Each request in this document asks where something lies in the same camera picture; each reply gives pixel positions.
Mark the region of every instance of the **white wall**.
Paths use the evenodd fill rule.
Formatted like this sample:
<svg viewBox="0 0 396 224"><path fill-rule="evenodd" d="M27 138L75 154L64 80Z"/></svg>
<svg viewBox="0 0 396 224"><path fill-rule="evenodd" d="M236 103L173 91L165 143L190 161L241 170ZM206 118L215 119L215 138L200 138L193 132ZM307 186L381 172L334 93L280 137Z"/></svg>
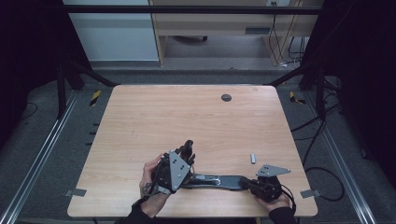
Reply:
<svg viewBox="0 0 396 224"><path fill-rule="evenodd" d="M148 0L64 0L65 5L148 5ZM90 61L158 61L149 14L71 13Z"/></svg>

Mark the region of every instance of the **wall outlet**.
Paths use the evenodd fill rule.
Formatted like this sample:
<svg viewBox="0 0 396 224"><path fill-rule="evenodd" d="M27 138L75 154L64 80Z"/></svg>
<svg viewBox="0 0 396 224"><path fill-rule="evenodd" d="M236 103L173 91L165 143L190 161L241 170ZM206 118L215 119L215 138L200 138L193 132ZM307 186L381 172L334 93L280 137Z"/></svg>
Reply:
<svg viewBox="0 0 396 224"><path fill-rule="evenodd" d="M268 0L268 7L288 7L290 4L290 0Z"/></svg>

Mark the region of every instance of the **table top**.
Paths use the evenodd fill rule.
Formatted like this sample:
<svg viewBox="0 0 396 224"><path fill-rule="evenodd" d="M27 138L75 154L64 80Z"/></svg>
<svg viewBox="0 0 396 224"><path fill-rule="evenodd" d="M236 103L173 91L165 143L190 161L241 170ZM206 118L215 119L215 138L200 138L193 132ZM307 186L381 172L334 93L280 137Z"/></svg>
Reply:
<svg viewBox="0 0 396 224"><path fill-rule="evenodd" d="M225 102L221 95L230 94ZM145 162L194 142L194 171L255 174L264 164L279 175L297 203L296 216L312 217L313 198L290 127L274 87L251 85L120 85L114 88L68 208L71 217L126 217L140 198ZM250 154L256 155L251 164ZM180 189L157 217L265 217L248 190Z"/></svg>

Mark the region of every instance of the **black horizontal bar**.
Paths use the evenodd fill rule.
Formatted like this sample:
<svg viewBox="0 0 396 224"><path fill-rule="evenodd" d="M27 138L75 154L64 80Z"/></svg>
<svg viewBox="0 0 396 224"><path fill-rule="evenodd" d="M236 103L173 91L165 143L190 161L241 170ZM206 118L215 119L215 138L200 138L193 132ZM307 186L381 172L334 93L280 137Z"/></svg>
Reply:
<svg viewBox="0 0 396 224"><path fill-rule="evenodd" d="M341 13L341 9L321 7L226 7L226 6L43 6L41 10L68 13L193 13L193 14L276 14L320 15Z"/></svg>

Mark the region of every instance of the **black sleeve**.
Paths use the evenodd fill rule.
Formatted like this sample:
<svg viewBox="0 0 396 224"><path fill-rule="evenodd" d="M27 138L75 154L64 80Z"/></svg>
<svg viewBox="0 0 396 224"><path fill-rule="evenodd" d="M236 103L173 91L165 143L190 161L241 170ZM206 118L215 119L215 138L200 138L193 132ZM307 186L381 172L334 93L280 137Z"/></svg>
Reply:
<svg viewBox="0 0 396 224"><path fill-rule="evenodd" d="M293 210L289 207L274 209L270 212L269 216L275 224L297 224L294 219Z"/></svg>
<svg viewBox="0 0 396 224"><path fill-rule="evenodd" d="M154 220L142 212L139 205L132 209L128 217L117 220L115 224L151 224L154 223Z"/></svg>

